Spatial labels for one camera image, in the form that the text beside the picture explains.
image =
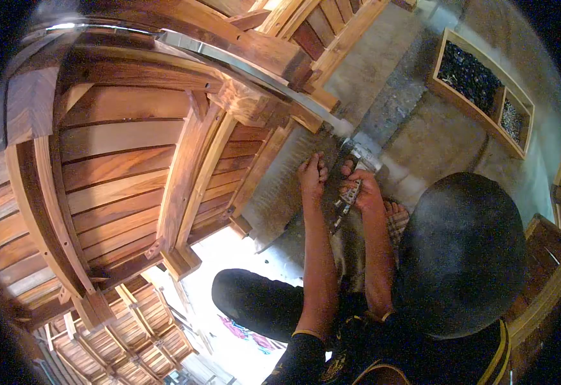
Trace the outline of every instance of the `man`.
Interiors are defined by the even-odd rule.
[[[300,165],[306,228],[304,288],[245,270],[215,278],[215,304],[257,333],[288,341],[265,384],[495,384],[509,358],[500,316],[524,281],[522,222],[511,198],[475,174],[427,189],[394,265],[385,203],[371,173],[345,162],[341,192],[362,186],[355,206],[366,243],[365,293],[339,293],[321,210],[321,153]],[[332,358],[325,362],[325,351]]]

